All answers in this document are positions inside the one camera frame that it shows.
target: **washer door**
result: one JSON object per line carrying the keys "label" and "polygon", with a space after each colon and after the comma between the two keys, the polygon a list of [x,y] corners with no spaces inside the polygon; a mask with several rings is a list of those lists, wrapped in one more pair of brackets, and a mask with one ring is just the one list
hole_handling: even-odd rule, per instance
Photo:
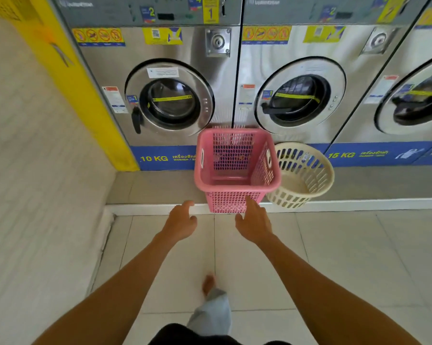
{"label": "washer door", "polygon": [[336,110],[345,86],[338,64],[325,58],[299,60],[266,81],[256,98],[256,118],[271,133],[302,132]]}
{"label": "washer door", "polygon": [[127,79],[125,95],[139,97],[132,114],[137,133],[147,128],[191,136],[209,123],[214,111],[210,86],[183,63],[163,61],[138,66]]}
{"label": "washer door", "polygon": [[391,91],[376,112],[375,125],[387,134],[410,134],[432,128],[432,62]]}

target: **person's foot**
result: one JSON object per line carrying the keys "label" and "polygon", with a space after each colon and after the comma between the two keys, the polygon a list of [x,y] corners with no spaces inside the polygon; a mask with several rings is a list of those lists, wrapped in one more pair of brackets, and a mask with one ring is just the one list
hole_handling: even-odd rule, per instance
{"label": "person's foot", "polygon": [[209,292],[216,286],[216,277],[213,274],[206,275],[205,280],[202,284],[202,291],[205,297],[208,296]]}

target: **washing machine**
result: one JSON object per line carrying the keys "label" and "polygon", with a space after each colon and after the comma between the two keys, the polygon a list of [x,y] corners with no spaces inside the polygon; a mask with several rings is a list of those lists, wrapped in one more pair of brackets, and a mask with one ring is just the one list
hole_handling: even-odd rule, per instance
{"label": "washing machine", "polygon": [[432,148],[432,0],[327,151],[334,166],[412,164]]}
{"label": "washing machine", "polygon": [[245,0],[234,124],[324,152],[427,0]]}
{"label": "washing machine", "polygon": [[242,0],[54,0],[142,170],[231,127]]}

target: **cream laundry basket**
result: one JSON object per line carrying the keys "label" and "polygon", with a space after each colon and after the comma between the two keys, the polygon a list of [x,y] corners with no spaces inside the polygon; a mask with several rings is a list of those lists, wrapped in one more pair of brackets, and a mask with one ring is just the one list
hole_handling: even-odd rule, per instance
{"label": "cream laundry basket", "polygon": [[281,185],[267,193],[270,202],[298,208],[323,195],[334,183],[334,169],[321,152],[306,144],[275,145],[281,171]]}

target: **hand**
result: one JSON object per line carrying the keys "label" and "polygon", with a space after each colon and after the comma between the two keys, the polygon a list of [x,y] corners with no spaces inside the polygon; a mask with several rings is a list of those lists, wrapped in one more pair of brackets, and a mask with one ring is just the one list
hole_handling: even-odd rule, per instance
{"label": "hand", "polygon": [[174,240],[174,243],[189,237],[196,229],[196,216],[189,218],[189,207],[193,206],[193,201],[185,201],[182,205],[177,205],[169,213],[165,226],[161,233]]}
{"label": "hand", "polygon": [[272,226],[265,208],[259,206],[249,196],[246,196],[245,199],[245,218],[243,219],[241,214],[236,214],[235,227],[244,238],[258,245],[273,235]]}

